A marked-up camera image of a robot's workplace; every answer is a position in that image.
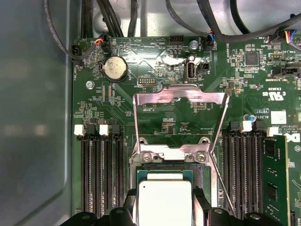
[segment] blue wire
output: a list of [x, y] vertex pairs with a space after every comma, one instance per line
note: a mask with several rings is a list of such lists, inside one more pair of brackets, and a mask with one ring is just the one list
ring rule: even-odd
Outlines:
[[214, 36], [211, 33], [208, 33], [208, 35], [211, 37], [211, 41], [214, 41]]
[[291, 33], [291, 39], [290, 39], [290, 42], [293, 41], [293, 35], [296, 33], [297, 30], [294, 30], [292, 33]]

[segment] motherboard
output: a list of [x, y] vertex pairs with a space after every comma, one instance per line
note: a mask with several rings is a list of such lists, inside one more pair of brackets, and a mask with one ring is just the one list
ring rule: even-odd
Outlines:
[[[73, 52], [85, 52], [94, 41], [77, 40]], [[199, 101], [185, 95], [162, 101], [175, 90], [192, 90]], [[216, 94], [228, 98], [222, 120], [224, 102], [210, 99]], [[73, 125], [75, 212], [102, 216], [122, 206], [137, 185], [134, 154], [146, 145], [213, 144], [225, 190], [221, 182], [212, 185], [218, 178], [206, 155], [183, 163], [146, 154], [134, 170], [191, 171], [212, 206], [230, 208], [226, 191], [238, 218], [256, 211], [301, 225], [301, 52], [284, 43], [108, 37], [74, 62]]]

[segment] green circuit board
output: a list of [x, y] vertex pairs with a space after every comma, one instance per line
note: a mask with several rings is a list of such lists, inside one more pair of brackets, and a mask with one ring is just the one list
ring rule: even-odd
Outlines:
[[[197, 50], [189, 50], [196, 40]], [[85, 52], [94, 40], [77, 40]], [[230, 121], [241, 122], [244, 115], [255, 115], [266, 127], [279, 127], [287, 137], [290, 210], [296, 223], [301, 224], [301, 78], [296, 74], [273, 76], [288, 62], [301, 64], [301, 53], [286, 44], [268, 44], [265, 38], [242, 43], [214, 42], [211, 51], [202, 48], [200, 37], [184, 37], [180, 45], [170, 45], [169, 37], [109, 38], [111, 53], [97, 47], [82, 65], [73, 68], [73, 124], [87, 126], [102, 123], [120, 125], [124, 147], [125, 192], [128, 189], [128, 158], [135, 145], [133, 95], [157, 93], [172, 84], [196, 84], [203, 92], [226, 92], [230, 96], [223, 129]], [[294, 42], [301, 43], [301, 37]], [[188, 56], [208, 65], [193, 79], [184, 77]], [[127, 77], [120, 82], [109, 81], [100, 71], [100, 64], [110, 56], [123, 57], [128, 66]], [[87, 81], [94, 87], [86, 88]], [[138, 107], [139, 134], [149, 144], [180, 147], [197, 144], [201, 137], [212, 139], [220, 111], [212, 103], [191, 104], [179, 98], [170, 104], [151, 104]], [[221, 165], [221, 141], [215, 154]], [[81, 143], [73, 140], [74, 210], [81, 206]]]

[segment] cable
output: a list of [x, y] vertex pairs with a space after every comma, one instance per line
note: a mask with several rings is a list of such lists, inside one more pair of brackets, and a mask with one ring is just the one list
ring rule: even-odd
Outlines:
[[214, 35], [216, 38], [223, 42], [241, 42], [241, 41], [248, 41], [252, 40], [261, 36], [268, 36], [271, 34], [274, 34], [277, 30], [283, 30], [286, 27], [289, 27], [299, 20], [301, 20], [301, 13], [298, 15], [293, 16], [292, 18], [279, 23], [275, 26], [272, 26], [267, 29], [263, 29], [261, 31], [252, 32], [249, 34], [242, 34], [242, 35], [225, 35], [222, 34], [220, 28], [218, 27], [218, 24], [216, 22], [216, 19], [214, 17], [214, 14], [212, 12], [209, 0], [197, 0], [198, 7], [201, 10], [207, 24], [209, 25], [210, 29], [214, 32]]
[[288, 38], [288, 33], [287, 33], [287, 31], [284, 31], [284, 32], [285, 32], [286, 43], [290, 44], [290, 41], [289, 41], [289, 38]]
[[210, 36], [210, 38], [211, 38], [211, 41], [214, 41], [214, 36], [213, 36], [213, 34], [212, 34], [212, 33], [208, 33], [208, 36]]
[[109, 30], [109, 33], [110, 33], [110, 36], [111, 37], [117, 37], [116, 33], [115, 33], [115, 29], [114, 29], [114, 26], [113, 26], [113, 23], [111, 21], [111, 18], [109, 16], [109, 13], [106, 9], [106, 7], [104, 6], [104, 3], [102, 0], [96, 0], [97, 1], [97, 4], [100, 8], [100, 11], [102, 12], [102, 15], [103, 15], [103, 19], [108, 27], [108, 30]]
[[123, 32], [121, 30], [121, 27], [120, 27], [120, 24], [119, 24], [119, 21], [117, 19], [117, 16], [115, 14], [115, 11], [110, 3], [109, 0], [102, 0], [103, 1], [103, 4], [105, 6], [105, 8], [107, 9], [108, 11], [108, 14], [112, 20], [112, 23], [113, 23], [113, 26], [115, 27], [115, 31], [116, 31], [116, 34], [118, 37], [124, 37], [123, 35]]
[[137, 0], [131, 0], [131, 21], [127, 31], [128, 37], [135, 36], [137, 18], [138, 18], [138, 2]]
[[295, 49], [301, 51], [301, 46], [298, 46], [297, 44], [295, 44], [295, 43], [293, 43], [293, 42], [291, 42], [289, 45], [290, 45], [291, 47], [293, 47], [293, 48], [295, 48]]
[[46, 19], [47, 19], [47, 23], [50, 29], [50, 32], [53, 36], [53, 38], [55, 39], [56, 43], [58, 44], [59, 48], [68, 56], [70, 56], [71, 58], [75, 59], [75, 60], [82, 60], [84, 58], [86, 58], [87, 56], [89, 56], [93, 50], [96, 48], [95, 44], [92, 44], [91, 47], [81, 56], [77, 56], [72, 54], [71, 52], [69, 52], [66, 47], [62, 44], [62, 41], [60, 40], [60, 38], [58, 37], [56, 31], [55, 31], [55, 27], [53, 25], [52, 19], [51, 19], [51, 15], [50, 15], [50, 10], [49, 10], [49, 2], [48, 0], [44, 0], [44, 12], [46, 14]]
[[235, 25], [237, 28], [242, 32], [243, 34], [248, 34], [250, 31], [247, 29], [243, 21], [241, 20], [239, 13], [238, 13], [238, 7], [237, 7], [237, 0], [230, 0], [230, 10], [231, 15], [234, 20]]
[[192, 33], [195, 33], [197, 35], [200, 35], [202, 37], [207, 37], [208, 34], [206, 32], [201, 32], [191, 26], [189, 26], [187, 23], [185, 23], [180, 17], [179, 15], [177, 15], [177, 13], [175, 12], [174, 8], [172, 7], [170, 0], [165, 0], [166, 3], [166, 8], [170, 14], [170, 16], [174, 19], [174, 21], [176, 21], [180, 26], [186, 28], [188, 31], [191, 31]]
[[92, 0], [82, 0], [86, 2], [85, 18], [86, 18], [86, 34], [87, 38], [93, 38], [93, 3]]
[[293, 36], [295, 35], [295, 33], [297, 32], [297, 30], [293, 30], [292, 34], [291, 34], [291, 39], [290, 39], [290, 42], [293, 41]]
[[85, 11], [86, 11], [86, 1], [82, 0], [81, 1], [81, 15], [80, 15], [80, 38], [81, 39], [84, 39], [87, 37]]

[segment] dimm slot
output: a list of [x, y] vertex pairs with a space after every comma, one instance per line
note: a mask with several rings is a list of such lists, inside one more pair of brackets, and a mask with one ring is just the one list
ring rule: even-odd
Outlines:
[[109, 140], [104, 142], [104, 206], [105, 211], [112, 208], [113, 184], [112, 184], [112, 141], [111, 135]]
[[94, 213], [97, 215], [98, 218], [100, 218], [102, 213], [102, 146], [101, 146], [101, 140], [96, 140], [96, 149], [94, 154], [95, 159], [95, 184], [94, 184], [94, 204], [95, 204], [95, 210]]
[[102, 147], [100, 136], [86, 137], [81, 142], [82, 149], [82, 188], [81, 210], [103, 214], [102, 196]]
[[249, 133], [243, 134], [243, 141], [245, 144], [245, 155], [246, 155], [246, 209], [245, 213], [252, 212], [253, 210], [253, 180], [256, 177], [253, 177], [252, 171], [255, 169], [255, 165], [252, 164], [252, 157], [254, 150], [252, 149], [252, 141], [249, 136]]
[[244, 191], [242, 189], [243, 184], [243, 169], [241, 167], [242, 163], [242, 153], [241, 153], [241, 140], [240, 137], [235, 135], [234, 139], [234, 156], [235, 156], [235, 164], [236, 164], [236, 170], [235, 170], [235, 191], [236, 191], [236, 215], [238, 218], [241, 218], [242, 216], [242, 200], [244, 198]]
[[251, 158], [251, 165], [253, 167], [253, 170], [251, 170], [251, 178], [252, 178], [252, 185], [251, 185], [251, 190], [252, 190], [252, 209], [250, 210], [251, 212], [258, 212], [258, 162], [257, 162], [257, 153], [258, 153], [258, 148], [255, 145], [255, 137], [254, 135], [250, 137], [250, 145], [251, 145], [251, 152], [250, 152], [250, 158]]
[[264, 132], [223, 131], [222, 169], [226, 190], [238, 218], [262, 212], [262, 150]]
[[230, 189], [230, 177], [229, 177], [229, 146], [228, 146], [229, 138], [223, 137], [222, 138], [222, 178], [224, 180], [224, 184], [226, 187], [226, 191], [228, 192], [228, 195], [230, 197], [230, 200], [233, 202], [233, 197]]
[[124, 149], [123, 137], [114, 137], [114, 151], [116, 154], [116, 206], [122, 206], [124, 201]]
[[262, 156], [263, 156], [263, 138], [266, 134], [263, 132], [255, 133], [255, 146], [256, 146], [256, 181], [257, 181], [257, 194], [258, 194], [258, 212], [263, 211], [263, 193], [262, 193]]

